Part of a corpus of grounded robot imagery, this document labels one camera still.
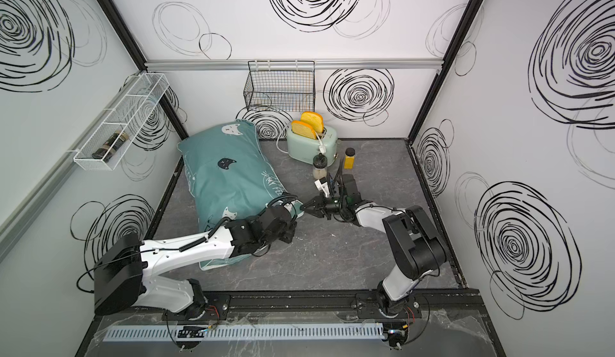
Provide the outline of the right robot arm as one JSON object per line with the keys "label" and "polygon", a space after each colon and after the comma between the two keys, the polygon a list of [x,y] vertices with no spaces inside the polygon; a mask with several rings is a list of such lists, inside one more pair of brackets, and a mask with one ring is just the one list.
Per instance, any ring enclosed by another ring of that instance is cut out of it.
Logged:
{"label": "right robot arm", "polygon": [[402,209],[363,199],[350,174],[343,174],[329,184],[320,179],[316,185],[319,194],[304,203],[302,211],[386,234],[395,266],[379,283],[376,301],[384,316],[397,316],[411,304],[413,291],[422,280],[438,277],[448,261],[432,220],[421,206]]}

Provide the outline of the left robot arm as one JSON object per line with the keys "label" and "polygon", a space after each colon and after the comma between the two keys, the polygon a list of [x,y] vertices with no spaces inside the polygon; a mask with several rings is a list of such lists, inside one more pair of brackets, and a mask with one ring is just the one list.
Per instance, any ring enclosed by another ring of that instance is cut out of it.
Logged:
{"label": "left robot arm", "polygon": [[112,315],[130,307],[151,307],[197,318],[208,304],[200,283],[166,277],[191,264],[262,255],[277,240],[291,243],[294,203],[274,203],[246,219],[222,218],[210,231],[164,240],[121,238],[89,272],[94,277],[94,313]]}

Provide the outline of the teal cat print pillow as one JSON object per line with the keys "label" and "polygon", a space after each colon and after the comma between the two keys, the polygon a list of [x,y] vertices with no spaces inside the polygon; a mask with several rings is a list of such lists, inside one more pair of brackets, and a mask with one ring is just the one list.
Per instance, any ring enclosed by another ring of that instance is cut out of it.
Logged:
{"label": "teal cat print pillow", "polygon": [[[301,202],[280,182],[261,150],[253,123],[236,120],[214,126],[183,140],[178,149],[202,234],[224,217],[246,219],[274,203],[294,203],[297,225]],[[250,256],[199,264],[203,269],[216,268]]]}

